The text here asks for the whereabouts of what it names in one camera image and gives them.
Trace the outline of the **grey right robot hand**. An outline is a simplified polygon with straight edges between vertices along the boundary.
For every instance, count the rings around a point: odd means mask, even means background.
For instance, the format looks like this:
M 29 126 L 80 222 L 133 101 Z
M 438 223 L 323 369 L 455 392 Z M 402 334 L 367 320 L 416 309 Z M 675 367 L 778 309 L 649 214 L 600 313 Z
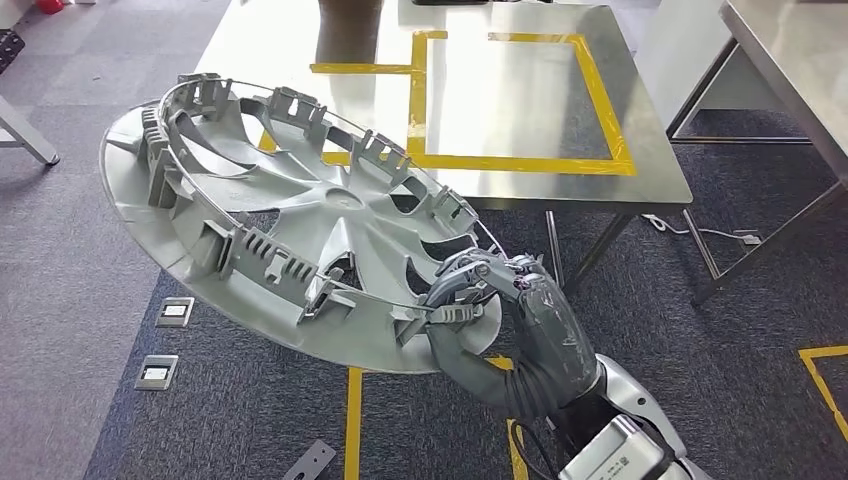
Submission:
M 455 293 L 478 285 L 513 306 L 519 352 L 512 369 L 500 369 L 466 350 L 451 327 L 430 321 L 424 330 L 431 352 L 449 378 L 519 418 L 547 415 L 591 390 L 599 378 L 594 349 L 563 291 L 537 259 L 468 248 L 437 269 L 423 304 L 453 306 Z

